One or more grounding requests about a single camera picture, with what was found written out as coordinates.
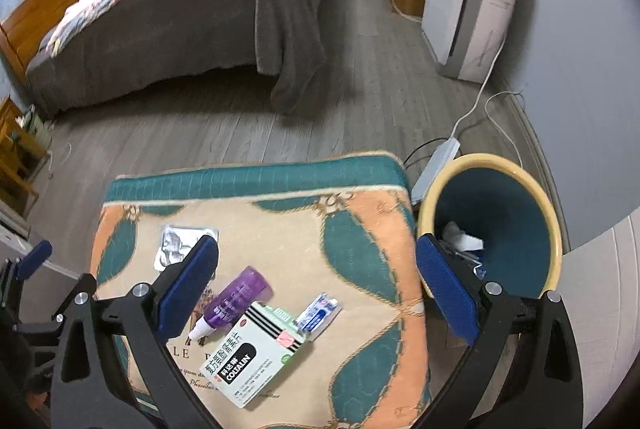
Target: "white bottle cap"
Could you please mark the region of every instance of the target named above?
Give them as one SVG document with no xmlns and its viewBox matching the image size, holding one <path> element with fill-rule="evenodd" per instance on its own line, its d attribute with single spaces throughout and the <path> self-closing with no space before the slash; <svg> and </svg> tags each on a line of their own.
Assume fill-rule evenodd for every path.
<svg viewBox="0 0 640 429">
<path fill-rule="evenodd" d="M 196 322 L 193 330 L 189 332 L 189 338 L 192 341 L 197 341 L 203 337 L 206 337 L 207 335 L 210 335 L 214 331 L 216 330 L 207 324 L 207 321 L 204 319 L 204 317 L 201 317 L 200 319 L 198 319 L 198 322 Z"/>
</svg>

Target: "black cable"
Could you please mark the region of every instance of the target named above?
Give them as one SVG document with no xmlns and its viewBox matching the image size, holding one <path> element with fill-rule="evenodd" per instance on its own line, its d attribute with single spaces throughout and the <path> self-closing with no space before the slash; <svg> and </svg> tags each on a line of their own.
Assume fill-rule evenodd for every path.
<svg viewBox="0 0 640 429">
<path fill-rule="evenodd" d="M 465 154 L 460 151 L 460 149 L 458 149 L 458 153 L 456 154 L 456 156 L 454 158 L 460 158 L 461 156 L 464 156 Z M 413 162 L 411 162 L 409 165 L 405 165 L 404 168 L 408 169 L 409 167 L 411 167 L 412 165 L 416 165 L 417 163 L 422 162 L 423 160 L 429 160 L 431 158 L 432 155 L 429 156 L 424 156 L 422 158 L 418 158 L 417 160 L 414 160 Z"/>
<path fill-rule="evenodd" d="M 418 145 L 418 147 L 416 147 L 413 151 L 411 151 L 411 153 L 409 153 L 409 156 L 407 158 L 404 159 L 404 162 L 402 162 L 402 165 L 406 165 L 406 163 L 409 161 L 409 159 L 416 154 L 420 149 L 422 149 L 423 147 L 427 147 L 429 144 L 433 143 L 433 142 L 437 142 L 438 140 L 447 140 L 447 138 L 444 137 L 439 137 L 439 138 L 434 138 L 433 140 L 430 140 L 428 142 L 425 142 L 424 144 L 420 144 Z"/>
</svg>

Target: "trash bin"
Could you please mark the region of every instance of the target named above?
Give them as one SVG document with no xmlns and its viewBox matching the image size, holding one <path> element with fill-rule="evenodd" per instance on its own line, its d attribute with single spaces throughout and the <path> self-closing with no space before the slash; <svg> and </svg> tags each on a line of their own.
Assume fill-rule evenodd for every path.
<svg viewBox="0 0 640 429">
<path fill-rule="evenodd" d="M 485 153 L 448 163 L 422 201 L 418 235 L 431 232 L 440 239 L 449 221 L 484 240 L 485 281 L 531 298 L 558 285 L 562 240 L 556 212 L 542 187 L 516 164 Z"/>
</svg>

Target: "patterned cushion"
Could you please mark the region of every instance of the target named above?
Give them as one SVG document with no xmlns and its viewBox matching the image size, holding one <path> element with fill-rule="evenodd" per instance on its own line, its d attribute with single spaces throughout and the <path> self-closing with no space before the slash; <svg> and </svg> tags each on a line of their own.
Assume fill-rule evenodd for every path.
<svg viewBox="0 0 640 429">
<path fill-rule="evenodd" d="M 203 305 L 196 307 L 168 349 L 224 427 L 395 429 L 411 425 L 425 409 L 428 357 L 414 220 L 395 157 L 371 153 L 119 178 L 108 190 L 95 236 L 99 297 L 155 279 L 164 225 L 220 230 L 220 264 L 203 297 L 252 265 L 273 287 L 272 305 L 297 314 L 327 292 L 343 306 L 242 410 L 198 374 L 220 336 L 208 337 L 204 346 L 188 344 Z M 126 341 L 118 345 L 138 399 L 153 409 Z"/>
</svg>

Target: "gray floor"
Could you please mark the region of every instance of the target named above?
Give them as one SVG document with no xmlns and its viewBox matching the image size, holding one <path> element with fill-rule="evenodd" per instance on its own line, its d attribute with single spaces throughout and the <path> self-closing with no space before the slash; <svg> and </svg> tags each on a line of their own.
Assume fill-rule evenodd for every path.
<svg viewBox="0 0 640 429">
<path fill-rule="evenodd" d="M 274 79 L 251 67 L 160 82 L 61 116 L 52 144 L 55 176 L 48 179 L 43 171 L 36 179 L 42 195 L 28 218 L 52 242 L 52 261 L 75 272 L 87 270 L 100 204 L 118 174 L 313 160 L 373 149 L 404 158 L 426 140 L 449 136 L 456 119 L 471 108 L 479 86 L 436 75 L 420 25 L 392 14 L 388 0 L 327 0 L 319 19 L 328 60 L 293 116 L 270 111 Z M 485 97 L 495 91 L 489 86 Z M 494 99 L 493 116 L 520 148 L 526 170 L 540 180 L 510 105 Z M 516 160 L 482 105 L 458 137 L 465 154 L 490 152 Z M 68 142 L 72 154 L 56 170 Z M 414 158 L 419 161 L 408 169 L 412 182 L 430 153 L 426 148 Z M 38 280 L 38 293 L 58 297 L 58 281 L 50 287 L 47 282 Z M 40 308 L 26 314 L 46 313 Z M 432 380 L 439 389 L 463 348 L 447 348 L 442 320 L 432 319 L 429 327 Z"/>
</svg>

